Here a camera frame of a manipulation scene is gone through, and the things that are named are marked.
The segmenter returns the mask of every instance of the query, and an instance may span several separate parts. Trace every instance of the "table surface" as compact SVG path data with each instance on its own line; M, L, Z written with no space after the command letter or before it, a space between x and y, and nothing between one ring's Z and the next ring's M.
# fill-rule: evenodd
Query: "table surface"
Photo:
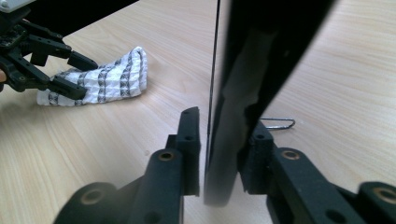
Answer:
M35 90L5 88L0 223L51 223L79 188L92 182L119 188L135 180L150 154L176 133L180 112L192 106L201 112L203 179L216 4L142 0L65 38L100 64L143 47L148 89L133 99L39 106ZM226 11L223 3L220 24ZM369 180L396 186L395 28L394 1L339 1L264 114L296 119L293 129L272 132L276 143L300 149L330 181L352 191ZM50 59L43 71L66 68L65 61ZM270 222L265 197L243 193L239 180L225 208L205 206L202 197L185 199L185 223Z

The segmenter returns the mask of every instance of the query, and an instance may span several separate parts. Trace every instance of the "metal clip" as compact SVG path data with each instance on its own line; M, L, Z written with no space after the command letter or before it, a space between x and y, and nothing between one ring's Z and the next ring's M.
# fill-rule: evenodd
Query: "metal clip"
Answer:
M265 119L262 118L262 120L276 120L276 121L287 121L287 122L291 122L290 125L276 125L276 126L265 126L268 130L287 130L290 129L291 127L294 126L294 124L296 124L296 120L295 119Z

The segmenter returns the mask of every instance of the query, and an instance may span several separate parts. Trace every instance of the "wood grain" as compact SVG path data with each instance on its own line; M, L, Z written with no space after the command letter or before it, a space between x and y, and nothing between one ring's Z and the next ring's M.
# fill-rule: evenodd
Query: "wood grain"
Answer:
M134 99L38 106L36 91L6 88L0 95L0 223L51 223L77 189L97 181L121 187L138 178L191 106L201 111L203 175L215 18L213 0L142 0L65 39L99 63L143 47L148 89ZM264 114L295 118L292 130L273 132L278 145L300 149L347 189L367 180L396 185L395 27L393 1L339 1ZM51 59L43 71L65 68L65 61ZM185 223L271 218L265 197L243 193L237 181L225 208L186 198Z

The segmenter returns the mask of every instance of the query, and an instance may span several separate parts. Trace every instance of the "wooden table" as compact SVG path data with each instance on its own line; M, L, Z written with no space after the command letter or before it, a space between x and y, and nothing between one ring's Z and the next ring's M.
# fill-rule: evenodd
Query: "wooden table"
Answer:
M223 7L221 23L225 14ZM143 47L148 89L134 99L39 106L36 91L6 88L0 94L0 223L51 223L77 189L135 180L149 155L176 133L179 113L192 106L201 111L203 179L215 18L213 0L142 0L65 39L99 63ZM295 118L292 130L273 132L276 143L305 152L329 180L353 191L367 180L396 185L395 27L393 1L340 1L264 114ZM43 70L66 68L51 59ZM185 202L185 223L271 222L265 197L243 193L239 180L225 208L205 206L202 197Z

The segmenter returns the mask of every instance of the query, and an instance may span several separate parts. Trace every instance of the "checkered cloth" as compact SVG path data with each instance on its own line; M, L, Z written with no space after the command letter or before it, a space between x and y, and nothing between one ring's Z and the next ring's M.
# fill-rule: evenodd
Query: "checkered cloth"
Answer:
M45 90L37 94L39 105L85 105L100 104L131 98L147 87L148 62L146 52L137 47L113 63L95 70L81 72L76 68L55 76L65 78L85 87L87 93L82 100L71 100L56 92Z

